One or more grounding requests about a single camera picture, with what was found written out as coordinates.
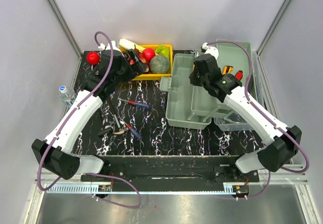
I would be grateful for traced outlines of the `orange handled tool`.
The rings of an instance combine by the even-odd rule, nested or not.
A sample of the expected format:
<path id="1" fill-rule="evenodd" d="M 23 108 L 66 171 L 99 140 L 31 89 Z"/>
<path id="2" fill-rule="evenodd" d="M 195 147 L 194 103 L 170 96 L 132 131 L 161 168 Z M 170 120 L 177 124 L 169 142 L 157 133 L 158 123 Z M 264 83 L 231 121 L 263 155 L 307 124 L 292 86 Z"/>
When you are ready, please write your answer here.
<path id="1" fill-rule="evenodd" d="M 233 66 L 229 66 L 229 65 L 224 66 L 222 74 L 223 75 L 226 75 L 226 74 L 231 73 L 232 70 L 233 70 L 233 68 L 234 68 Z"/>

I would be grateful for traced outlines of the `red handled pliers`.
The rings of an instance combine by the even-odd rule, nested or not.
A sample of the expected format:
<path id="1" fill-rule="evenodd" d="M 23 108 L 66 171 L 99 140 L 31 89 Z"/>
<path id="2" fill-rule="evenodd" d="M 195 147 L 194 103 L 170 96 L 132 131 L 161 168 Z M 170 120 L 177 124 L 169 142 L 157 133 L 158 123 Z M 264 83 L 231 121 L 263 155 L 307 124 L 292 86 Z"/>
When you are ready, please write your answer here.
<path id="1" fill-rule="evenodd" d="M 242 80 L 242 78 L 243 78 L 243 71 L 239 70 L 239 71 L 235 74 L 235 77 L 236 77 L 238 80 Z"/>

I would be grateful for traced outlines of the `clear plastic tool box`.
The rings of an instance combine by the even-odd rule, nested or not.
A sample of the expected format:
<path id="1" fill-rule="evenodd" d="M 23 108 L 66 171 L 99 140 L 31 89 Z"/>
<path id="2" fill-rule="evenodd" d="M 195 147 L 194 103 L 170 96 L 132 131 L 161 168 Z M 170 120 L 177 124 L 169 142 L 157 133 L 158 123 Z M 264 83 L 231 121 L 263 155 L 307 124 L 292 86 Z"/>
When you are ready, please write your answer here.
<path id="1" fill-rule="evenodd" d="M 224 73 L 226 66 L 233 67 L 232 75 L 242 75 L 245 84 L 249 75 L 248 57 L 252 55 L 249 42 L 226 43 L 218 39 L 211 49 L 219 51 L 217 66 Z M 194 60 L 203 55 L 197 49 L 195 55 L 178 54 L 175 56 L 171 76 L 162 77 L 160 90 L 168 93 L 166 119 L 171 127 L 203 130 L 215 123 L 222 131 L 249 131 L 253 127 L 241 115 L 213 96 L 213 83 L 195 86 L 190 75 L 194 71 Z"/>

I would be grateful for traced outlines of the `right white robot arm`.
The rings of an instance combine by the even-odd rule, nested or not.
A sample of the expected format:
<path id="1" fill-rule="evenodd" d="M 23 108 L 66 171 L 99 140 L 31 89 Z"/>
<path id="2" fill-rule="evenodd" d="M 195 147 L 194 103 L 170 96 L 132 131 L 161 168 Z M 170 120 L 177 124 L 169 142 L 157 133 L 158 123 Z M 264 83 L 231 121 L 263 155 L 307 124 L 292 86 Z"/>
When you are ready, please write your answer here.
<path id="1" fill-rule="evenodd" d="M 235 161 L 229 170 L 233 180 L 242 181 L 248 172 L 259 169 L 276 172 L 298 153 L 301 130 L 297 126 L 288 127 L 267 112 L 234 75 L 223 75 L 214 56 L 206 53 L 196 57 L 189 78 L 192 85 L 203 87 L 238 113 L 265 144 Z"/>

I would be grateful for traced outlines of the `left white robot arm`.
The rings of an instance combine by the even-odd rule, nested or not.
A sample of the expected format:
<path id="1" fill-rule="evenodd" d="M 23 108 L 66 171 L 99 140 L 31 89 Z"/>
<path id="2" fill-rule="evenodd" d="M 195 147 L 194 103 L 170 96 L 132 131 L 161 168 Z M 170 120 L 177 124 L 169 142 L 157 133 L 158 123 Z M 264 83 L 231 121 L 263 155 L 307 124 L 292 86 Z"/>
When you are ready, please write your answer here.
<path id="1" fill-rule="evenodd" d="M 105 50 L 100 61 L 83 81 L 76 100 L 54 130 L 44 140 L 35 139 L 32 151 L 40 168 L 65 180 L 75 174 L 92 173 L 98 181 L 109 177 L 104 161 L 94 155 L 72 154 L 79 134 L 92 115 L 109 99 L 118 84 L 146 73 L 147 65 L 130 49 Z"/>

